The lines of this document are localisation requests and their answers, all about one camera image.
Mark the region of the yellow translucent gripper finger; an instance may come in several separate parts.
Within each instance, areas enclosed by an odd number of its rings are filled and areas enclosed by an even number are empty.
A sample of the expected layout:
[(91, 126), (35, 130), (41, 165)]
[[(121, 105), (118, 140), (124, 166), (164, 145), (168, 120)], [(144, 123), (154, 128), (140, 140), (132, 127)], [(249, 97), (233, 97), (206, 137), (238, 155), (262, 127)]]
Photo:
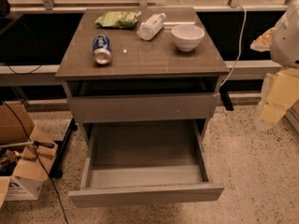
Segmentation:
[(254, 124), (260, 131), (272, 129), (299, 99), (299, 70), (287, 68), (276, 74), (267, 73), (262, 85)]

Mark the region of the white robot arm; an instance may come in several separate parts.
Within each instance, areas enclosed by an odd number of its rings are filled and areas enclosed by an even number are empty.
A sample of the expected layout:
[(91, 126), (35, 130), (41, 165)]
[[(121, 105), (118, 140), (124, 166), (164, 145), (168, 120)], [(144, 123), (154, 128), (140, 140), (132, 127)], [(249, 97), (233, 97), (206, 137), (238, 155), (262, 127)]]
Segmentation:
[(282, 66), (263, 80), (261, 101), (254, 115), (258, 130), (272, 129), (299, 99), (299, 1), (293, 2), (273, 28), (268, 29), (250, 48), (269, 51), (271, 60)]

